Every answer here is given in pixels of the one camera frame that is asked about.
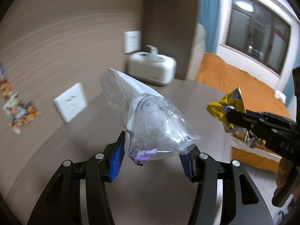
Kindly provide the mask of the person's right hand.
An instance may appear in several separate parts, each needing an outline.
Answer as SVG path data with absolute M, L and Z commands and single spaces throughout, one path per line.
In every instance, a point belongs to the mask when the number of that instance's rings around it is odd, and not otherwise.
M 285 185 L 287 176 L 288 176 L 288 168 L 286 164 L 286 159 L 282 157 L 279 162 L 279 167 L 276 175 L 277 188 L 282 188 Z

